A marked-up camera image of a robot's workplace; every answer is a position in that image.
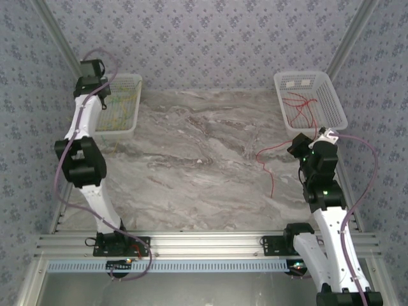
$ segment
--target black mounting bracket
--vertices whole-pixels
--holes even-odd
[[[265,256],[295,256],[296,251],[289,250],[283,236],[264,236],[261,238],[263,254]]]
[[[55,142],[54,150],[58,160],[61,159],[68,142],[68,139]],[[78,151],[82,151],[84,156],[73,159]],[[106,177],[106,162],[92,137],[84,136],[73,141],[62,163],[62,171],[66,180],[77,188],[100,185],[101,180]]]
[[[81,61],[80,64],[82,76],[76,82],[73,93],[74,98],[79,97],[81,94],[90,94],[92,91],[98,87],[101,87],[108,81],[107,78],[103,78],[103,75],[105,74],[105,65],[100,59]],[[106,110],[105,98],[110,94],[111,91],[109,86],[106,86],[97,93],[101,100],[103,110]]]
[[[383,306],[380,292],[366,291],[365,299],[369,306]],[[332,292],[331,287],[324,283],[321,292],[316,295],[317,306],[357,306],[363,305],[359,292]]]
[[[122,234],[115,232],[109,234],[98,233],[94,246],[94,257],[148,257],[147,248],[134,238],[121,237]],[[150,237],[138,237],[150,246]]]
[[[293,239],[300,233],[312,233],[314,230],[309,223],[291,223],[286,226],[283,236],[263,236],[261,245],[265,256],[296,256]]]

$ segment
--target cable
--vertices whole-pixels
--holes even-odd
[[[302,115],[306,119],[308,127],[311,128],[313,126],[314,116],[313,116],[312,110],[309,107],[309,103],[313,102],[313,101],[317,102],[317,99],[312,98],[312,99],[308,100],[307,98],[303,97],[302,95],[294,93],[294,92],[288,92],[288,94],[293,94],[295,96],[298,96],[298,97],[302,98],[302,100],[300,100],[300,99],[290,99],[290,98],[282,98],[282,100],[303,102],[303,104],[300,104],[300,105],[292,105],[292,104],[289,104],[288,102],[283,101],[283,103],[285,103],[288,106],[295,107],[296,110],[298,111],[298,114],[296,115],[296,117],[293,118],[291,121],[289,121],[289,117],[286,116],[286,118],[287,118],[287,120],[289,122],[289,125],[293,128],[292,122],[295,121],[300,115]],[[309,122],[306,115],[302,112],[302,110],[303,110],[303,108],[305,106],[307,106],[307,108],[309,109],[310,116],[312,117],[312,123]]]
[[[134,277],[128,277],[128,278],[126,278],[126,279],[125,279],[125,278],[123,278],[123,279],[112,278],[112,280],[132,281],[132,280],[135,280],[135,279],[139,279],[140,277],[143,277],[143,276],[146,275],[147,272],[149,271],[149,269],[150,269],[150,267],[151,267],[151,265],[152,265],[152,260],[153,260],[152,251],[151,251],[150,247],[149,247],[142,239],[138,238],[137,236],[134,236],[134,235],[132,235],[132,234],[130,234],[130,233],[127,233],[127,232],[125,232],[125,231],[122,231],[120,228],[116,228],[115,226],[111,225],[109,222],[105,221],[105,219],[102,218],[97,212],[93,211],[93,209],[88,208],[88,207],[82,207],[82,206],[79,206],[79,205],[76,205],[76,204],[68,203],[67,201],[65,201],[64,199],[62,199],[62,198],[61,198],[61,195],[58,193],[58,178],[59,178],[59,175],[60,175],[61,170],[62,170],[62,164],[63,164],[63,162],[64,162],[64,160],[65,160],[65,157],[66,157],[67,154],[68,154],[69,149],[70,149],[71,146],[72,146],[72,143],[73,143],[73,141],[74,141],[74,139],[75,139],[75,136],[76,136],[76,135],[78,134],[78,132],[79,132],[80,119],[81,119],[81,117],[82,117],[82,112],[84,111],[84,106],[85,106],[85,104],[88,102],[88,100],[89,100],[93,95],[95,95],[96,93],[98,93],[99,91],[101,91],[102,89],[104,89],[106,86],[109,86],[109,84],[110,84],[110,83],[114,80],[114,78],[116,77],[117,72],[118,72],[118,69],[119,69],[118,64],[117,64],[117,61],[116,61],[116,58],[115,58],[110,52],[108,52],[108,51],[106,51],[106,50],[104,50],[104,49],[102,49],[102,48],[97,48],[97,49],[93,49],[93,50],[89,51],[89,52],[86,53],[86,55],[84,56],[84,59],[86,59],[86,58],[87,58],[88,56],[90,56],[92,53],[97,52],[97,51],[100,51],[100,52],[102,52],[102,53],[105,53],[105,54],[109,55],[109,57],[111,58],[111,60],[112,60],[113,63],[115,64],[115,71],[113,72],[113,75],[111,76],[111,79],[110,79],[109,81],[107,81],[107,83],[104,83],[102,86],[100,86],[100,87],[98,87],[97,89],[95,89],[94,91],[92,91],[92,92],[84,99],[84,102],[82,103],[82,105],[81,105],[81,107],[80,107],[79,112],[78,112],[78,117],[77,117],[76,122],[75,122],[75,130],[74,130],[74,133],[73,133],[71,139],[69,139],[68,144],[67,144],[67,146],[65,147],[64,152],[62,153],[62,156],[61,156],[61,158],[60,158],[60,160],[59,160],[59,163],[58,163],[57,171],[55,172],[55,177],[54,177],[54,193],[55,193],[57,199],[58,199],[59,201],[61,201],[62,203],[64,203],[67,207],[72,207],[72,208],[81,209],[81,210],[84,210],[84,211],[87,211],[87,212],[91,213],[91,214],[94,215],[96,218],[98,218],[99,220],[101,220],[102,223],[105,224],[106,226],[108,226],[109,228],[111,228],[111,229],[113,229],[114,231],[116,231],[116,232],[118,232],[118,233],[121,233],[121,234],[123,234],[123,235],[125,235],[125,236],[128,236],[128,237],[130,237],[130,238],[132,238],[132,239],[135,239],[137,242],[140,242],[140,243],[147,249],[147,252],[149,253],[149,263],[148,263],[146,269],[145,269],[142,273],[140,273],[140,274],[138,274],[138,275],[135,275]]]
[[[344,254],[344,258],[346,259],[346,263],[347,266],[349,267],[350,273],[351,273],[351,277],[353,278],[354,282],[356,283],[356,287],[358,289],[358,292],[361,296],[361,300],[363,301],[363,305],[364,306],[368,306],[367,303],[367,299],[365,298],[364,295],[364,291],[361,288],[361,284],[357,278],[356,272],[353,269],[353,264],[351,263],[350,257],[347,253],[347,248],[346,248],[346,236],[344,235],[344,230],[348,224],[348,222],[350,221],[350,218],[353,214],[353,212],[358,208],[358,206],[360,206],[360,204],[362,203],[362,200],[364,199],[364,197],[367,195],[368,191],[372,188],[373,184],[374,184],[374,180],[377,177],[377,172],[378,172],[378,155],[377,152],[375,151],[375,148],[369,144],[369,142],[367,142],[366,140],[356,137],[356,136],[351,136],[351,135],[342,135],[342,134],[337,134],[337,133],[331,133],[331,135],[333,136],[338,136],[340,138],[346,138],[346,139],[353,139],[353,140],[358,140],[361,143],[364,143],[371,151],[372,151],[372,155],[374,157],[374,171],[372,174],[372,177],[370,179],[370,181],[368,182],[367,188],[364,190],[363,194],[358,198],[357,202],[350,208],[350,210],[347,212],[346,216],[344,217],[344,220],[341,224],[340,227],[340,241],[342,244],[342,250],[343,250],[343,254]]]
[[[105,145],[105,147],[109,148],[109,146],[108,146],[108,144],[107,144],[107,142],[105,140],[105,137],[101,136],[101,138],[102,138],[102,141],[103,141],[103,144]]]
[[[271,179],[272,179],[272,191],[270,192],[270,197],[271,197],[271,199],[272,199],[272,195],[273,195],[273,189],[274,189],[274,187],[275,187],[275,182],[273,181],[273,174],[272,174],[271,171],[265,169],[265,163],[263,163],[262,161],[260,161],[260,160],[258,159],[258,156],[259,156],[262,152],[264,152],[264,151],[279,148],[279,147],[281,147],[281,146],[283,146],[283,145],[285,145],[285,144],[287,144],[287,143],[289,143],[289,142],[292,142],[292,141],[291,141],[291,140],[288,140],[288,141],[286,141],[286,142],[281,143],[280,145],[276,145],[276,146],[274,146],[274,147],[262,149],[262,150],[260,150],[260,151],[256,154],[256,157],[255,157],[255,158],[256,158],[256,161],[257,161],[259,164],[262,164],[262,165],[263,165],[263,167],[262,167],[263,171],[268,172],[268,173],[270,174]]]
[[[139,91],[138,91],[138,85],[139,85],[139,83],[141,82],[142,80],[139,80],[139,82],[137,82],[137,84],[136,84],[136,91],[135,91],[135,93],[132,95],[132,96],[130,96],[130,97],[127,97],[127,98],[124,98],[124,99],[121,99],[122,101],[127,101],[127,100],[132,100],[132,99],[135,99],[135,98],[137,98],[137,96],[138,96],[138,94],[139,94]],[[129,91],[129,90],[127,90],[127,89],[123,89],[122,87],[120,88],[120,90],[123,90],[123,91]]]
[[[140,254],[140,249],[139,246],[137,244],[132,244],[132,247],[134,247],[136,249],[136,251],[138,252],[138,257],[139,259],[142,258],[142,254]]]
[[[96,243],[96,239],[94,237],[88,237],[88,238],[85,239],[85,245],[87,247],[94,247],[95,244],[88,244],[88,242],[87,242],[88,240],[93,240]]]
[[[301,171],[302,169],[300,169],[300,167],[299,167],[299,170],[298,170],[298,178],[299,178],[299,182],[301,183],[301,185],[303,186],[303,182],[302,182],[302,179],[300,178],[300,171]]]
[[[320,239],[320,238],[316,237],[316,240],[317,240],[317,243],[318,243],[318,244],[320,244],[320,242],[321,242],[321,244],[324,245],[323,239]]]

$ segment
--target aluminum frame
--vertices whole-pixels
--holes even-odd
[[[343,188],[344,197],[350,207],[355,203],[346,170],[339,152],[337,176]],[[71,184],[62,189],[65,200],[71,193]],[[92,248],[84,246],[86,237],[94,236],[93,231],[60,231],[59,219],[64,215],[65,207],[57,203],[57,210],[50,227],[50,234],[40,236],[34,250],[34,260],[30,264],[27,276],[18,297],[18,306],[35,306],[40,297],[49,261],[53,259],[95,260]],[[380,291],[385,306],[399,306],[391,279],[386,269],[378,239],[374,233],[365,233],[361,216],[354,213],[356,229],[350,226],[351,237],[357,256],[364,259],[368,266],[374,290]],[[152,239],[152,252],[155,260],[161,259],[265,259],[259,239],[264,235],[282,235],[281,231],[134,231],[136,235],[149,235]],[[270,259],[295,259],[298,256],[274,256]]]
[[[78,79],[82,76],[79,60],[62,33],[54,14],[51,12],[45,0],[31,0],[31,4],[40,16],[40,19],[43,21],[44,26],[47,28],[61,55],[64,57],[74,78]]]
[[[347,31],[344,34],[340,45],[337,47],[336,52],[326,69],[326,73],[330,77],[330,80],[334,81],[336,78],[341,67],[351,53],[354,44],[364,31],[365,25],[367,24],[378,3],[379,0],[361,1],[361,4],[354,14],[351,23],[347,27]]]

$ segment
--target yellow wire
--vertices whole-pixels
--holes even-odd
[[[117,124],[116,126],[115,126],[115,128],[119,128],[119,127],[121,127],[121,126],[123,126],[124,125],[124,123],[128,120],[128,111],[126,110],[126,108],[124,107],[124,105],[123,105],[123,101],[129,101],[129,100],[132,100],[132,99],[134,99],[134,98],[137,98],[137,95],[139,95],[139,90],[137,89],[138,88],[138,85],[139,85],[139,83],[141,83],[141,80],[136,84],[136,91],[135,91],[135,93],[132,95],[132,96],[130,96],[130,97],[127,97],[127,98],[120,98],[120,97],[116,97],[117,99],[119,99],[119,104],[120,104],[120,107],[122,108],[122,110],[123,110],[123,112],[124,112],[124,117],[125,117],[125,119],[123,119],[122,120],[122,122],[121,123],[119,123],[119,124]],[[125,88],[123,88],[123,87],[119,87],[119,90],[120,91],[129,91],[128,89],[125,89]],[[112,124],[112,122],[114,121],[114,122],[116,122],[116,118],[113,118],[113,119],[111,119],[111,120],[109,120],[104,126],[102,126],[101,127],[101,129],[103,130],[103,131],[106,131],[108,128],[109,128],[109,124]]]
[[[119,141],[116,141],[115,148],[114,148],[113,151],[110,153],[111,155],[112,155],[113,153],[115,153],[118,143],[119,143]]]

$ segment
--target white basket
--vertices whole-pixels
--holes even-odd
[[[104,140],[132,138],[138,118],[142,77],[118,74],[110,84],[110,90],[112,94],[105,98],[106,110],[99,115],[95,137]]]
[[[346,115],[344,114],[339,97],[334,90],[332,81],[329,76],[321,71],[288,71],[276,73],[273,76],[275,87],[278,94],[280,109],[282,110],[286,132],[293,138],[299,133],[313,137],[316,131],[315,126],[311,128],[309,123],[312,122],[312,116],[307,107],[302,112],[308,117],[300,115],[289,125],[289,120],[294,119],[299,111],[292,106],[283,102],[283,98],[301,99],[290,92],[302,95],[306,99],[316,99],[309,103],[310,111],[317,124],[317,128],[326,127],[336,130],[345,129],[348,125]],[[288,101],[292,105],[301,104],[299,101]]]

